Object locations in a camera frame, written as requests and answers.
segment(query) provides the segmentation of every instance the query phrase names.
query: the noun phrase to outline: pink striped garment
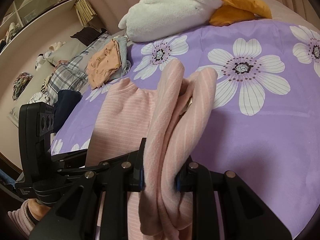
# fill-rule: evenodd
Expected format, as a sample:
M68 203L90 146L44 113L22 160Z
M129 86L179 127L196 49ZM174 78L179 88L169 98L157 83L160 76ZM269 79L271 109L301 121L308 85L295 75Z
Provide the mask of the pink striped garment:
M183 73L182 63L172 60L157 90L121 80L109 89L95 124L86 166L137 150L147 136L146 187L140 201L137 193L128 200L129 240L191 238L192 195L178 193L174 178L206 126L217 73L206 68L189 79ZM181 115L190 97L192 104Z

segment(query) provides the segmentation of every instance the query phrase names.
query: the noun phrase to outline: navy blue cloth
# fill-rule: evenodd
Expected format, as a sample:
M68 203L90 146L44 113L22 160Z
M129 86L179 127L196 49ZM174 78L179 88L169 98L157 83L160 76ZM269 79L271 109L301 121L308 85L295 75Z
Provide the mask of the navy blue cloth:
M63 89L58 92L58 101L54 104L53 132L58 132L69 115L81 100L80 92Z

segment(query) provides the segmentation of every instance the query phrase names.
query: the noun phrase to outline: orange patterned cloth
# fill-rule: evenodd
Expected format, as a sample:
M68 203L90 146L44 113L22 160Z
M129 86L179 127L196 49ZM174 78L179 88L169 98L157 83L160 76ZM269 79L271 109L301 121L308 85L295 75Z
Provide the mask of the orange patterned cloth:
M121 67L119 44L111 40L89 60L86 73L92 89L101 87Z

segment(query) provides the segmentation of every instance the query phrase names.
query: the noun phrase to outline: floral fabric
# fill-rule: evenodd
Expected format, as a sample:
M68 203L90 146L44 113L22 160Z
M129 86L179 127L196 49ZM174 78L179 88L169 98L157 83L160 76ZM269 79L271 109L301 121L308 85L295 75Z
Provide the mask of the floral fabric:
M212 112L191 156L211 171L235 171L295 237L320 204L319 47L318 33L271 20L202 26L133 44L124 78L154 90L174 58L185 77L214 68ZM87 147L109 86L87 90L53 153Z

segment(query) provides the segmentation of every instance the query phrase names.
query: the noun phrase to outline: stuffed animal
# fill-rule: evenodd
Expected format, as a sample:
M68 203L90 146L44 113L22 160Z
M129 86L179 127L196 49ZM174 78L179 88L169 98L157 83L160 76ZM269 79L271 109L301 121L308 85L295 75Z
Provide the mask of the stuffed animal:
M59 49L62 45L64 45L66 42L62 42L62 41L58 41L58 42L55 42L54 44L52 44L49 49L53 50L53 51L56 51L57 49Z
M38 71L42 67L42 64L44 64L45 62L46 60L44 59L43 54L39 54L36 59L36 71Z
M41 68L42 64L44 64L44 62L46 62L46 60L49 59L49 57L54 51L61 48L61 46L64 44L65 42L62 42L62 41L55 42L49 47L48 51L46 51L44 54L43 53L39 54L39 56L36 59L36 71L38 71Z

